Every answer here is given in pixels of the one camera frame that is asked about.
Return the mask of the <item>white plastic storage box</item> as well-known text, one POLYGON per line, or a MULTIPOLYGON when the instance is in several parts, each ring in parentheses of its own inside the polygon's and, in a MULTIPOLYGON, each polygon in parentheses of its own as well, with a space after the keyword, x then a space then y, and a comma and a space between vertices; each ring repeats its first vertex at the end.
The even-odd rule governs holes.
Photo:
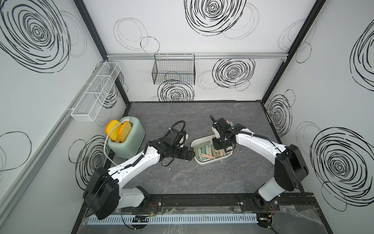
POLYGON ((203 138, 196 139, 192 142, 191 147, 195 152, 194 160, 200 166, 210 164, 213 162, 218 162, 220 160, 226 159, 232 155, 232 147, 229 147, 227 151, 225 150, 215 150, 212 139, 215 135, 207 136, 203 138), (214 156, 215 160, 202 161, 201 154, 207 154, 214 156))

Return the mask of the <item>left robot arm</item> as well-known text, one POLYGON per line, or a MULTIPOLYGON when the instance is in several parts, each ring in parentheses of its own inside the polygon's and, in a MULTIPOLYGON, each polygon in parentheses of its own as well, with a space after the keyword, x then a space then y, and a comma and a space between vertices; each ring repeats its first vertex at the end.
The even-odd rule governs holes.
POLYGON ((97 219, 103 220, 115 210, 127 207, 145 210, 148 193, 140 186, 126 189, 124 186, 135 176, 165 158, 191 161, 192 147, 185 146, 188 134, 185 130, 169 129, 167 133, 146 144, 145 150, 124 163, 110 169, 98 168, 92 175, 84 201, 97 219))

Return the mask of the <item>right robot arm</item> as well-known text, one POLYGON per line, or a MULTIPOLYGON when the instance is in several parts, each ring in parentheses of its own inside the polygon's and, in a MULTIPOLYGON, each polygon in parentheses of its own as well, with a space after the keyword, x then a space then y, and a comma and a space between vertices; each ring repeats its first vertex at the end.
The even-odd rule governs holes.
POLYGON ((302 181, 309 175, 309 170, 296 145, 278 144, 265 136, 255 134, 241 124, 230 125, 223 118, 216 120, 212 115, 209 117, 213 122, 212 129, 216 136, 212 139, 215 149, 245 146, 274 165, 273 177, 252 197, 256 209, 262 210, 268 207, 275 197, 301 187, 302 181))

